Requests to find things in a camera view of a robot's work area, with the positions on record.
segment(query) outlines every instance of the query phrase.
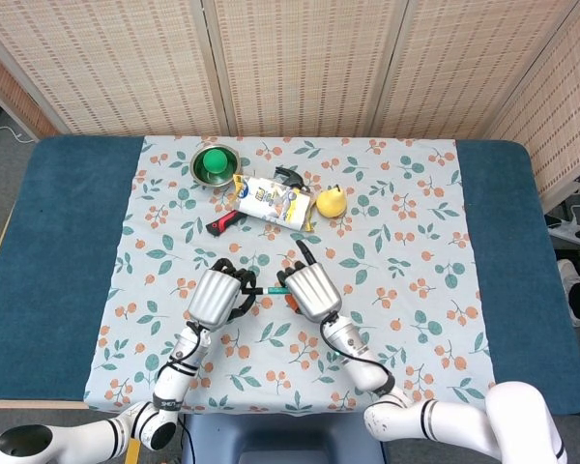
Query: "teal marker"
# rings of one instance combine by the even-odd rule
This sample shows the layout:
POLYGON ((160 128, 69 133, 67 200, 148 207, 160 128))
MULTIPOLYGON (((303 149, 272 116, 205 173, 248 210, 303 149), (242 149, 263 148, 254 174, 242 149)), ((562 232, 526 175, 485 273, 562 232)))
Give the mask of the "teal marker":
POLYGON ((286 287, 256 287, 244 288, 241 293, 243 295, 290 295, 290 290, 286 287))

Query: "plastic bag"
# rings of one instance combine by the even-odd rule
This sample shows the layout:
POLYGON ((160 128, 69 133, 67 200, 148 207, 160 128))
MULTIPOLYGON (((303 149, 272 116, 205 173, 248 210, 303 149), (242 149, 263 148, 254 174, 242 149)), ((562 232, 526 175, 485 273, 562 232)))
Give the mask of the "plastic bag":
POLYGON ((234 175, 235 210, 294 230, 311 231, 311 196, 270 179, 234 175))

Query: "fabric cloth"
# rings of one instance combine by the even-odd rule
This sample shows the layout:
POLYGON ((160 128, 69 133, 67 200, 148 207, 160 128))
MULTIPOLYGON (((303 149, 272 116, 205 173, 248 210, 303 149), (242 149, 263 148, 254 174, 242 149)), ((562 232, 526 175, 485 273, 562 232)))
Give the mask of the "fabric cloth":
POLYGON ((81 401, 141 146, 35 148, 0 248, 0 399, 81 401))
POLYGON ((529 154, 505 140, 457 150, 497 382, 537 387, 553 414, 579 412, 580 348, 529 154))
MULTIPOLYGON (((342 313, 409 396, 481 407, 494 377, 462 181, 452 140, 147 137, 86 401, 117 410, 149 399, 202 272, 228 257, 273 286, 304 238, 343 294, 342 313), (213 239, 204 225, 232 209, 234 187, 202 188, 189 175, 191 155, 213 142, 235 149, 246 174, 273 176, 284 165, 316 193, 345 187, 346 215, 315 215, 314 233, 250 217, 213 239)), ((319 338, 291 301, 259 298, 248 315, 213 333, 186 408, 364 408, 370 395, 355 390, 319 338)))

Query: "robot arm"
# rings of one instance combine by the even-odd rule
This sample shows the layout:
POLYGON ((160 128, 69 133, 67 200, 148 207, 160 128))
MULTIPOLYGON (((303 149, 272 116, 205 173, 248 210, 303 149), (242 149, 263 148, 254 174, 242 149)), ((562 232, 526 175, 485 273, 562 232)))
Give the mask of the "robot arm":
POLYGON ((152 401, 79 427, 36 424, 7 430, 0 435, 0 464, 94 464, 123 454, 130 438, 149 450, 165 447, 176 431, 189 380, 209 350, 209 333, 244 315, 253 304, 255 295, 250 295, 233 309, 248 284, 255 286, 255 274, 236 271, 227 259, 218 260, 204 273, 189 306, 192 320, 159 371, 152 401))
POLYGON ((363 415, 369 433, 379 441, 425 438, 479 451, 507 464, 566 464, 563 441, 545 401, 534 387, 506 382, 492 388, 486 412, 467 404, 428 400, 414 403, 395 385, 391 373, 376 362, 352 321, 340 316, 341 297, 309 249, 297 241, 307 265, 277 273, 301 313, 320 324, 327 345, 342 355, 358 389, 379 399, 363 415))

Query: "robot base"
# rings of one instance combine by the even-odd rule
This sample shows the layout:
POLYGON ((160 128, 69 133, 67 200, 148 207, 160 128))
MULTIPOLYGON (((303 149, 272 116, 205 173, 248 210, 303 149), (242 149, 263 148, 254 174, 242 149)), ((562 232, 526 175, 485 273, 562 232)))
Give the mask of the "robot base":
MULTIPOLYGON (((286 453, 276 452, 275 462, 387 464, 381 443, 365 429, 363 414, 207 414, 186 420, 197 462, 260 464, 272 462, 272 451, 293 451, 287 461, 281 460, 286 453)), ((182 462, 191 464, 189 444, 183 448, 182 462)))

